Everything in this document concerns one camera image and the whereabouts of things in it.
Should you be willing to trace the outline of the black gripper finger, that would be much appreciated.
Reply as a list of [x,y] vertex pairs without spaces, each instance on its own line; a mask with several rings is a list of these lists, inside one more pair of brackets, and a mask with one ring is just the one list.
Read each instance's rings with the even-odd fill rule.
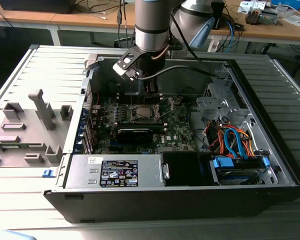
[[147,95],[157,93],[157,77],[150,78],[144,81],[144,90]]

